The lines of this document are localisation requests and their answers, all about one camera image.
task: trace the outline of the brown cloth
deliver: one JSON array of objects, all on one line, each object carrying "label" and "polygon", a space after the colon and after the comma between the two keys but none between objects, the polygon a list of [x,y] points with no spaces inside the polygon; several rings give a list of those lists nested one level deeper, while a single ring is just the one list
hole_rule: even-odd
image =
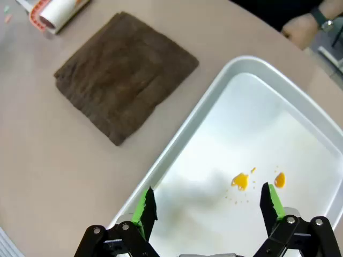
[{"label": "brown cloth", "polygon": [[122,12],[55,73],[56,86],[120,145],[198,64],[175,42]]}]

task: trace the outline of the white striped object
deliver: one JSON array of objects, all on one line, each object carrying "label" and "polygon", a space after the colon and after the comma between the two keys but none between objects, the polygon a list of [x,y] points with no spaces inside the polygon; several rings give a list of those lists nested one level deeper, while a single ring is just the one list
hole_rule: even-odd
[{"label": "white striped object", "polygon": [[0,257],[24,257],[2,228],[0,228]]}]

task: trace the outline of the watch face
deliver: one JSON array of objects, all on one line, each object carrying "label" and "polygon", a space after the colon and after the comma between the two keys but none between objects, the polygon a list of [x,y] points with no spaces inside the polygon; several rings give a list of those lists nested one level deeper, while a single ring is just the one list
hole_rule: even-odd
[{"label": "watch face", "polygon": [[325,23],[321,25],[321,27],[324,32],[329,32],[333,28],[332,20],[327,20]]}]

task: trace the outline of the green tape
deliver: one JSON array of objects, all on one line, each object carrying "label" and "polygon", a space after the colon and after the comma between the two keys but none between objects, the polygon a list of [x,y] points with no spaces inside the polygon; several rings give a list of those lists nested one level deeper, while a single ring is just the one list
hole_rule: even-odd
[{"label": "green tape", "polygon": [[277,220],[281,220],[283,217],[286,216],[286,212],[284,210],[284,207],[282,206],[282,203],[280,201],[280,198],[274,186],[271,184],[269,184],[269,192],[270,192],[270,197],[274,205],[274,210],[277,212],[277,216],[278,216]]},{"label": "green tape", "polygon": [[141,218],[143,211],[144,211],[145,196],[146,196],[147,192],[148,192],[148,189],[144,190],[143,193],[141,194],[139,203],[138,203],[136,210],[133,213],[133,217],[131,219],[131,222],[139,228],[140,234],[143,236],[144,239],[145,239],[145,235],[144,235],[143,223],[141,222],[140,218]]}]

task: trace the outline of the white paper roll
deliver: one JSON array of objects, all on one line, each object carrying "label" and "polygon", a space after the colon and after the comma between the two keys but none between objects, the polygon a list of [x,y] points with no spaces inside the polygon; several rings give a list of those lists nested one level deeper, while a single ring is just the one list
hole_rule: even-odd
[{"label": "white paper roll", "polygon": [[51,0],[40,13],[40,19],[49,28],[59,30],[89,0]]}]

